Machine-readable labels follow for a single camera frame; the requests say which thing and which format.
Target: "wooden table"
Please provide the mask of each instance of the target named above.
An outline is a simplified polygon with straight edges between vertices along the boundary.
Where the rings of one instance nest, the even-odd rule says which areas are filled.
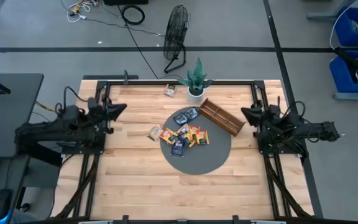
[[[79,95],[94,97],[96,84],[97,80],[83,80]],[[284,111],[287,106],[280,80],[266,80],[265,86],[269,103],[277,104],[280,96]],[[174,98],[164,95],[164,88],[162,85],[111,88],[112,101],[127,103],[128,107],[117,122],[111,123],[114,134],[106,136],[91,219],[120,220],[123,215],[129,215],[131,220],[230,220],[233,215],[239,215],[240,219],[273,218],[264,160],[252,137],[255,128],[247,123],[237,137],[232,136],[227,161],[211,173],[187,175],[165,160],[160,143],[145,135],[153,126],[162,127],[176,110],[194,105],[187,101],[184,86],[178,86]],[[244,85],[212,85],[205,98],[243,121],[246,119],[240,108],[250,107],[253,102],[250,88]],[[86,108],[84,102],[79,101],[78,106]],[[62,210],[76,190],[82,158],[74,156],[62,167],[52,216]],[[313,214],[300,159],[294,154],[282,154],[280,158],[288,190],[304,210]],[[277,188],[276,192],[283,215]]]

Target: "blue storage bin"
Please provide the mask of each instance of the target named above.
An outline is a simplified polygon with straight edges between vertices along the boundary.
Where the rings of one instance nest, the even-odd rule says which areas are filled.
[[[358,50],[348,50],[346,53],[353,58],[358,58]],[[336,57],[329,67],[338,93],[358,93],[358,84],[353,82],[346,62],[341,57]]]
[[[358,47],[358,33],[353,30],[351,20],[358,21],[358,8],[348,9],[341,18],[339,18],[335,26],[335,31],[341,45]]]

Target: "fan stand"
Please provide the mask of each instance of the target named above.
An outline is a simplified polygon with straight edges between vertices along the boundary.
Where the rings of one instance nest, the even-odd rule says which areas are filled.
[[[178,65],[178,66],[174,67],[174,68],[168,69],[169,66],[171,66],[171,64],[172,64],[175,60],[178,60],[178,59],[179,59],[178,57],[173,58],[173,59],[171,60],[171,62],[165,67],[165,69],[164,69],[165,74],[167,74],[168,72],[171,72],[172,70],[175,70],[175,69],[177,69],[177,68],[180,68],[180,67],[182,67],[182,66],[184,66],[184,65],[186,64],[186,47],[185,47],[183,44],[181,44],[180,47],[183,49],[183,63],[182,63],[181,65]]]

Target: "fan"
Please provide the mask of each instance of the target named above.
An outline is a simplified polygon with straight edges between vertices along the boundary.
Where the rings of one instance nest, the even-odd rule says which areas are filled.
[[[164,57],[170,61],[164,69],[165,73],[171,72],[172,70],[180,68],[186,64],[186,47],[183,45],[183,42],[185,41],[187,28],[187,9],[183,5],[175,6],[171,12],[167,31],[165,33]],[[183,63],[174,68],[169,68],[175,60],[179,59],[178,56],[181,50],[183,50]]]

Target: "gray circular mat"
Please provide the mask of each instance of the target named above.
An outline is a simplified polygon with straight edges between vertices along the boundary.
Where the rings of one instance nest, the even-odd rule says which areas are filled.
[[[173,117],[190,108],[183,108],[173,113],[165,122],[163,130],[169,128],[172,131],[178,131],[181,126],[175,122]],[[231,149],[230,134],[201,114],[188,124],[207,130],[209,144],[199,145],[196,143],[193,147],[186,149],[184,157],[178,157],[171,156],[172,145],[160,139],[161,150],[167,161],[174,168],[186,174],[207,174],[223,165],[229,157]]]

